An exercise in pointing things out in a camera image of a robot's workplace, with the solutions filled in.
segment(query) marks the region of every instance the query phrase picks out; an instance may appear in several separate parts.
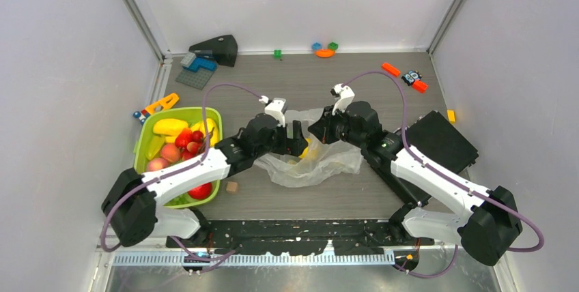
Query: translucent white plastic bag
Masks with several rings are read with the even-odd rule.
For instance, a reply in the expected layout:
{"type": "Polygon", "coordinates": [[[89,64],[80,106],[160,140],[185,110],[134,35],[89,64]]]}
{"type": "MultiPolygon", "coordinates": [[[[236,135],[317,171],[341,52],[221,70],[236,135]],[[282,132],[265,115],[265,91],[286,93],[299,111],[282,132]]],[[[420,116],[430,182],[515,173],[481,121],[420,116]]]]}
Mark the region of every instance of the translucent white plastic bag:
{"type": "Polygon", "coordinates": [[[344,142],[324,145],[307,131],[307,128],[321,116],[322,109],[288,110],[285,113],[285,122],[288,126],[291,127],[293,120],[301,121],[303,134],[311,141],[304,159],[266,154],[253,164],[267,170],[274,183],[288,188],[317,185],[339,173],[359,173],[362,163],[359,148],[344,142]]]}

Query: white wall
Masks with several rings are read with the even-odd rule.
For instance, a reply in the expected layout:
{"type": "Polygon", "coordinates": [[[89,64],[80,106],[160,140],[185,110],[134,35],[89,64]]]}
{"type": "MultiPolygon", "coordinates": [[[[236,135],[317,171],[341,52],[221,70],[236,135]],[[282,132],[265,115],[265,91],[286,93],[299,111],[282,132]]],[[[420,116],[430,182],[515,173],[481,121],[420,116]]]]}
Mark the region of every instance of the white wall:
{"type": "Polygon", "coordinates": [[[0,290],[82,291],[156,59],[121,0],[0,0],[0,290]]]}
{"type": "Polygon", "coordinates": [[[137,0],[172,53],[232,33],[241,51],[425,50],[452,0],[137,0]]]}
{"type": "MultiPolygon", "coordinates": [[[[466,0],[435,62],[457,127],[479,149],[471,177],[502,185],[545,247],[511,254],[520,291],[576,291],[579,212],[577,0],[466,0]]],[[[515,246],[535,245],[524,227],[515,246]]]]}

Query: green toy block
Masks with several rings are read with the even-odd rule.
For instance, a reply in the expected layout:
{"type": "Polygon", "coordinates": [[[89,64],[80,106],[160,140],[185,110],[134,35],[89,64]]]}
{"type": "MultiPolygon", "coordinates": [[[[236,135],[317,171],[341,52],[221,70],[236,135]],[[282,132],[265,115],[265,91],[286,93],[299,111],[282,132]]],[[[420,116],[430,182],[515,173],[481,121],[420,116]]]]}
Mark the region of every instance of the green toy block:
{"type": "Polygon", "coordinates": [[[328,49],[336,51],[338,49],[338,43],[331,42],[330,44],[328,44],[328,49]]]}

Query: green plastic bin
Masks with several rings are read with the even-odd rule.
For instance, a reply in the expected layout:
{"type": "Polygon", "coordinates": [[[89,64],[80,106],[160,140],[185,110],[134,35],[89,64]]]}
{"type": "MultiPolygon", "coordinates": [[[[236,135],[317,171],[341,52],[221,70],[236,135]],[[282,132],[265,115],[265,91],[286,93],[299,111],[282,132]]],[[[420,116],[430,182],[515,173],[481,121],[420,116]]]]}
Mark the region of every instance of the green plastic bin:
{"type": "MultiPolygon", "coordinates": [[[[223,126],[221,123],[221,115],[219,115],[219,112],[217,112],[217,110],[213,108],[206,108],[206,110],[207,110],[207,118],[213,119],[217,124],[217,127],[219,128],[219,140],[223,139],[223,126]]],[[[149,118],[147,118],[147,120],[143,124],[143,129],[141,130],[141,137],[139,137],[139,142],[137,142],[137,145],[135,146],[134,167],[139,174],[144,173],[147,168],[147,163],[149,160],[147,160],[145,155],[147,153],[147,147],[149,146],[149,143],[151,143],[151,139],[155,135],[153,133],[153,126],[155,126],[155,123],[157,121],[166,118],[175,118],[187,121],[189,123],[189,126],[191,127],[194,123],[201,121],[203,119],[203,115],[200,106],[192,106],[186,108],[175,108],[165,111],[159,111],[151,115],[149,118]]],[[[212,182],[213,190],[211,191],[211,195],[205,200],[196,200],[191,198],[187,193],[184,193],[180,196],[177,196],[173,200],[169,201],[165,205],[165,207],[179,209],[179,208],[194,207],[207,203],[213,200],[213,198],[217,195],[217,192],[219,191],[220,182],[221,181],[212,182]]]]}

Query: brown cube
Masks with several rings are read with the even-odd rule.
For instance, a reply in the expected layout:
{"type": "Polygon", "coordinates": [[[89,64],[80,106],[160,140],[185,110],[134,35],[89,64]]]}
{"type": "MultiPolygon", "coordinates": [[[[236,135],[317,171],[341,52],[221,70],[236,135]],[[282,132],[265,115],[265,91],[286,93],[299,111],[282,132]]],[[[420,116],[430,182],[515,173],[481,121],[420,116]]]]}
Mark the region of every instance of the brown cube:
{"type": "Polygon", "coordinates": [[[229,193],[237,193],[239,190],[239,184],[236,181],[229,181],[227,182],[227,187],[225,188],[226,191],[229,193]]]}

